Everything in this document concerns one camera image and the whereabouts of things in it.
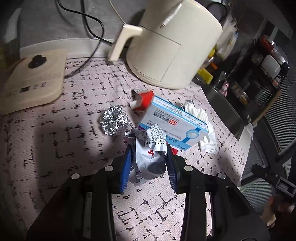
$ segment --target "crumpled paper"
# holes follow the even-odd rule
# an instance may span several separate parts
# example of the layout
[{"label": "crumpled paper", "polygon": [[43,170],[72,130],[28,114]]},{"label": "crumpled paper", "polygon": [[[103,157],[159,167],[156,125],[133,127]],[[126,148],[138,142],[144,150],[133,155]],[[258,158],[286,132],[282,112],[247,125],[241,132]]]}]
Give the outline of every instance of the crumpled paper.
[{"label": "crumpled paper", "polygon": [[124,142],[132,146],[132,163],[128,180],[140,186],[166,171],[167,153],[165,134],[157,124],[146,131],[129,127]]},{"label": "crumpled paper", "polygon": [[203,141],[200,141],[201,151],[205,151],[210,154],[218,153],[218,143],[215,136],[215,131],[212,123],[209,121],[207,113],[203,109],[197,109],[193,103],[193,100],[186,100],[185,104],[182,105],[182,108],[187,113],[193,115],[194,117],[205,122],[208,127],[208,135],[203,138]]}]

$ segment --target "blue gripper pad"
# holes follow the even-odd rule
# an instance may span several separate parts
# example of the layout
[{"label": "blue gripper pad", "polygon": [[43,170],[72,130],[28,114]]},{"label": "blue gripper pad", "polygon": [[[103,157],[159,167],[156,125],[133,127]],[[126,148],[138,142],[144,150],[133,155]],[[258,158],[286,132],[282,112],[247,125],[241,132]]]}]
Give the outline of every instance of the blue gripper pad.
[{"label": "blue gripper pad", "polygon": [[180,175],[180,170],[169,144],[167,144],[167,158],[165,163],[168,170],[170,186],[174,190],[174,192],[177,192],[177,181],[178,176]]},{"label": "blue gripper pad", "polygon": [[123,155],[122,161],[122,169],[121,169],[121,175],[120,175],[120,185],[119,185],[119,190],[121,193],[126,189],[128,185],[128,176],[131,170],[131,146],[128,145],[126,148],[126,151]]}]

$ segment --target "yellow sponge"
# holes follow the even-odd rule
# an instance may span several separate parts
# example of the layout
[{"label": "yellow sponge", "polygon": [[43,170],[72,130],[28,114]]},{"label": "yellow sponge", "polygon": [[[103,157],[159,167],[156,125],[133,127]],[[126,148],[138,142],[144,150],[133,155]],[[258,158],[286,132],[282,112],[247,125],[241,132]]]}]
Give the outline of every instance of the yellow sponge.
[{"label": "yellow sponge", "polygon": [[203,77],[205,82],[209,85],[214,76],[212,76],[206,69],[199,69],[198,74]]},{"label": "yellow sponge", "polygon": [[211,50],[211,52],[210,52],[209,55],[208,55],[208,58],[212,58],[212,57],[214,56],[214,54],[215,54],[215,48],[213,48],[213,49]]}]

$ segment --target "white cable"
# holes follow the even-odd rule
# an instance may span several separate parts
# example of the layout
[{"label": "white cable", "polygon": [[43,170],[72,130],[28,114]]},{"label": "white cable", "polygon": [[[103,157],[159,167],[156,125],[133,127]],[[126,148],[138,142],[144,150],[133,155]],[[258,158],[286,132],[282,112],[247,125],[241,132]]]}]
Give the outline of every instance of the white cable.
[{"label": "white cable", "polygon": [[122,19],[122,17],[119,15],[119,13],[116,11],[116,9],[115,9],[115,7],[113,6],[111,0],[109,0],[109,3],[110,3],[110,5],[111,5],[111,7],[113,8],[114,12],[115,12],[115,13],[117,14],[117,16],[120,18],[120,20],[121,20],[124,24],[126,24],[125,21]]}]

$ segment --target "tissue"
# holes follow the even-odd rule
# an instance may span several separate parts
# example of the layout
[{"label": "tissue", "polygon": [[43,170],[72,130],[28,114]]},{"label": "tissue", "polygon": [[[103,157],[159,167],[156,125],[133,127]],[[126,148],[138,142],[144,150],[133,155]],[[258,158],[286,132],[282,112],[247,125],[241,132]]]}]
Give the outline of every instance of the tissue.
[{"label": "tissue", "polygon": [[201,151],[205,151],[210,154],[217,154],[218,153],[218,144],[217,139],[215,136],[215,131],[212,123],[209,121],[207,113],[203,109],[197,109],[194,106],[192,100],[187,100],[185,104],[182,106],[183,109],[193,115],[194,117],[200,119],[201,121],[205,122],[208,127],[208,135],[205,135],[203,140],[200,140],[200,149]]}]

